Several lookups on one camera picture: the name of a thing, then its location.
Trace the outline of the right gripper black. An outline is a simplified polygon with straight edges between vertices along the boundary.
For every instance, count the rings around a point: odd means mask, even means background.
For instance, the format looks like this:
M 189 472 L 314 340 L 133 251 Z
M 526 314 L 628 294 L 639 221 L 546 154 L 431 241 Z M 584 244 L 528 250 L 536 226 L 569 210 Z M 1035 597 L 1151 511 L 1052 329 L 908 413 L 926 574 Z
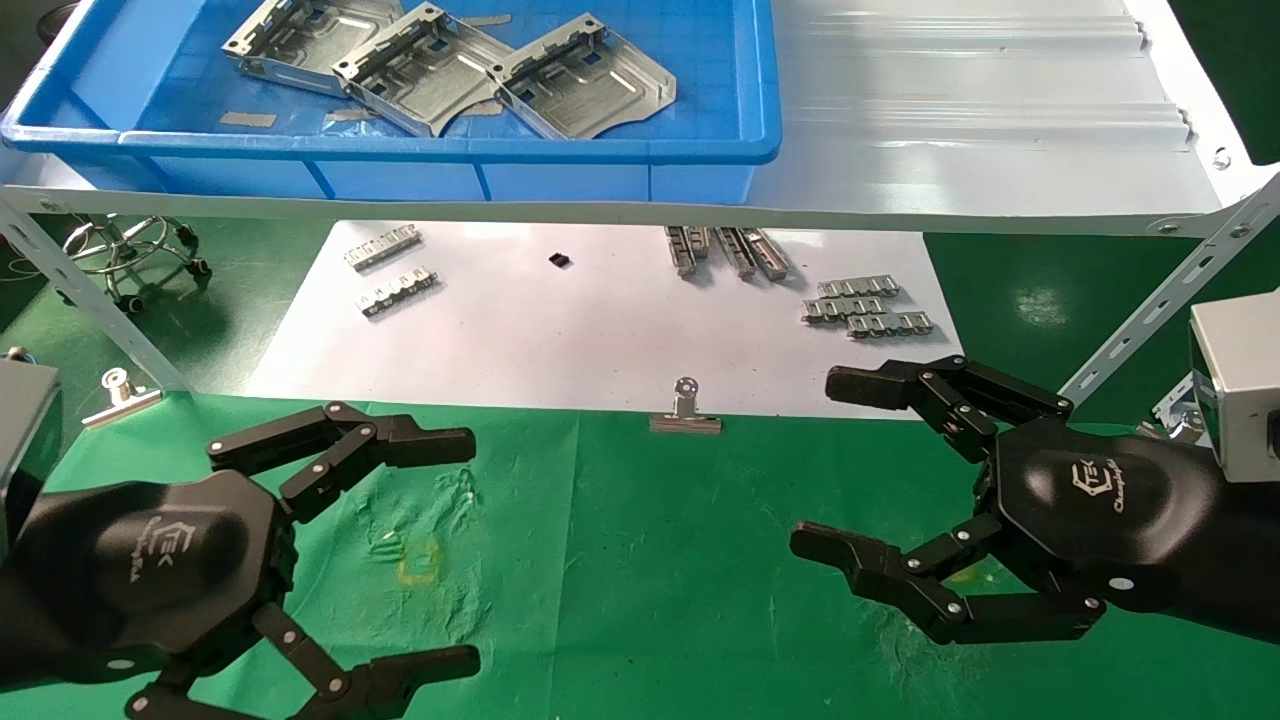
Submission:
M 826 397 L 913 410 L 966 461 L 989 456 L 989 514 L 915 550 L 814 521 L 790 534 L 795 556 L 840 570 L 854 596 L 897 609 L 936 644 L 1076 641 L 1105 615 L 1102 600 L 1219 611 L 1228 483 L 1210 448 L 1074 429 L 1062 423 L 1071 400 L 963 355 L 832 366 Z M 1014 428 L 998 434 L 1000 421 Z M 945 584 L 993 556 L 1034 591 L 965 596 Z

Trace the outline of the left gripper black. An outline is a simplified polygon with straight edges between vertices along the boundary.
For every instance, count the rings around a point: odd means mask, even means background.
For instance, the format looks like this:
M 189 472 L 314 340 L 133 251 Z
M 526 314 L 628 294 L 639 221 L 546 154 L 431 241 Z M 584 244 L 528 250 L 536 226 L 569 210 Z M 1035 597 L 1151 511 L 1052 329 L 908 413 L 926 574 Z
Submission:
M 215 438 L 207 456 L 216 473 L 198 482 L 42 493 L 29 512 L 31 685 L 161 671 L 128 701 L 128 719 L 251 719 L 189 691 L 261 637 L 314 688 L 293 719 L 403 717 L 421 687 L 476 675 L 479 650 L 339 667 L 278 605 L 298 560 L 291 520 L 312 521 L 379 466 L 452 465 L 476 454 L 468 428 L 426 430 L 408 414 L 330 402 Z M 248 478 L 303 459 L 310 464 L 279 488 L 282 506 Z

